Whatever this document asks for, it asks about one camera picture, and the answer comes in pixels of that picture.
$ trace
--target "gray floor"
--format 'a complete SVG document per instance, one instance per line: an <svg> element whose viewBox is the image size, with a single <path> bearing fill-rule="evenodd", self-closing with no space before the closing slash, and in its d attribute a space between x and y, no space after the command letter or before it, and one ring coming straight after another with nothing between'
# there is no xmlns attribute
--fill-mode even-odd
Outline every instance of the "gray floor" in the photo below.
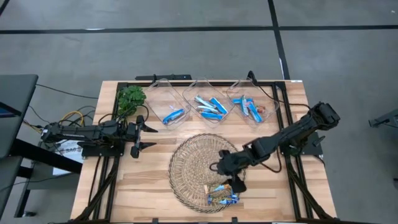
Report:
<svg viewBox="0 0 398 224"><path fill-rule="evenodd" d="M276 0L281 26L398 24L396 1ZM87 29L168 26L269 26L267 1L11 0L0 29ZM325 133L326 171L343 220L396 223L398 132L368 119L398 108L398 30L283 31L291 79L303 80L310 104L331 103L341 123ZM103 80L190 73L195 78L281 79L272 31L143 34L0 35L0 73L36 73L39 83L96 96ZM31 105L47 120L95 100L38 88ZM28 111L30 123L40 120ZM39 135L22 127L19 137ZM47 223L69 217L76 189L35 190L35 218L13 219L15 186L0 223Z"/></svg>

